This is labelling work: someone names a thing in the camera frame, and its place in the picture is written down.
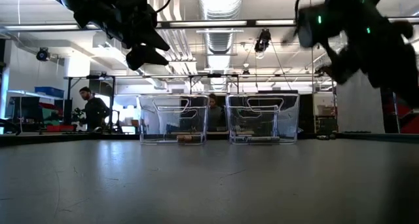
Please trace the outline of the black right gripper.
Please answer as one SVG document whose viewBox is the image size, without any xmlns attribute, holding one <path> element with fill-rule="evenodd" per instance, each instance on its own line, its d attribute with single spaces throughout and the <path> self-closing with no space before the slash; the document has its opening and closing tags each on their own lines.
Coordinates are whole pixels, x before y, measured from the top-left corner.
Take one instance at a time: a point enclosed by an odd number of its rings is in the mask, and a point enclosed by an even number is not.
<svg viewBox="0 0 419 224">
<path fill-rule="evenodd" d="M 330 64 L 316 69 L 344 84 L 356 71 L 364 73 L 373 88 L 388 88 L 411 107 L 418 107 L 416 53 L 404 39 L 412 38 L 413 25 L 391 22 L 376 8 L 378 0 L 352 0 L 342 11 L 347 45 L 335 52 L 327 49 Z"/>
</svg>

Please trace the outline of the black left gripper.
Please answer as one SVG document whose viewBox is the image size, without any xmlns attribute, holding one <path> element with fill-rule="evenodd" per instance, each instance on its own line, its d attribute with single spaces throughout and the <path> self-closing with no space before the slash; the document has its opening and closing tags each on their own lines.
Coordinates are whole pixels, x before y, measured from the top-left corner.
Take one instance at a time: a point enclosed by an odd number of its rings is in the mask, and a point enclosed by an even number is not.
<svg viewBox="0 0 419 224">
<path fill-rule="evenodd" d="M 111 39 L 120 41 L 124 48 L 132 48 L 126 55 L 126 62 L 133 71 L 144 64 L 169 63 L 154 49 L 168 51 L 170 46 L 154 30 L 154 12 L 147 0 L 112 0 L 110 3 L 86 0 L 73 17 L 80 27 L 95 24 Z M 137 46 L 142 43 L 153 48 Z"/>
</svg>

